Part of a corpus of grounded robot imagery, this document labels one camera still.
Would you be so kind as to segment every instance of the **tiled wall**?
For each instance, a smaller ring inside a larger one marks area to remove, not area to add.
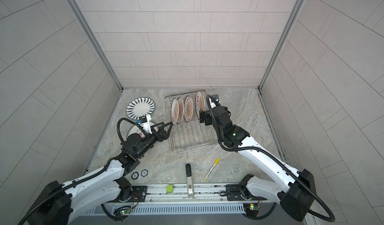
[[[384,222],[383,1],[306,0],[262,90],[291,165],[344,225]]]
[[[296,0],[76,0],[123,87],[255,87]]]
[[[65,0],[0,0],[0,224],[82,175],[118,94]]]

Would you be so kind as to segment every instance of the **gray stone surface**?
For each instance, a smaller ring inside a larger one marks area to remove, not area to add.
[[[191,92],[196,89],[126,89],[118,101],[112,114],[112,119],[107,125],[101,144],[93,158],[89,171],[93,171],[107,162],[108,158],[120,153],[120,140],[116,132],[117,121],[121,117],[127,117],[125,109],[129,102],[138,97],[149,97],[155,102],[155,110],[152,120],[156,123],[166,122],[164,98],[172,94]],[[263,107],[253,88],[206,88],[208,94],[218,94],[223,106],[228,107],[232,113],[231,119],[236,124],[248,131],[259,144],[264,146],[273,155],[280,157],[270,127],[265,118]],[[132,125],[128,122],[121,123],[121,134],[126,136]],[[204,181],[215,160],[219,163]],[[132,184],[175,184],[185,183],[185,164],[190,163],[192,176],[195,183],[202,182],[239,182],[246,174],[251,173],[261,179],[270,180],[260,168],[250,160],[236,152],[227,152],[218,144],[207,147],[174,153],[169,147],[169,141],[155,143],[145,156],[140,159],[140,164],[134,172],[148,170],[146,177],[131,179],[131,174],[126,178]]]

